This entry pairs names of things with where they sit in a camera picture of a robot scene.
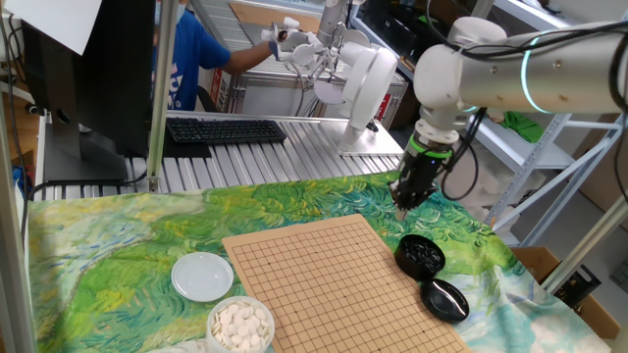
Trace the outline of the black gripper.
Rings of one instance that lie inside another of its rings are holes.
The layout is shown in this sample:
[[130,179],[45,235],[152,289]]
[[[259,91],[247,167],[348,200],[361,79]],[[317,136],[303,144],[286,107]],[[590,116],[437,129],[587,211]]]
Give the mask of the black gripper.
[[434,150],[421,146],[406,146],[399,178],[391,183],[395,217],[399,221],[404,221],[408,211],[419,207],[436,191],[434,179],[441,165],[451,155],[450,148]]

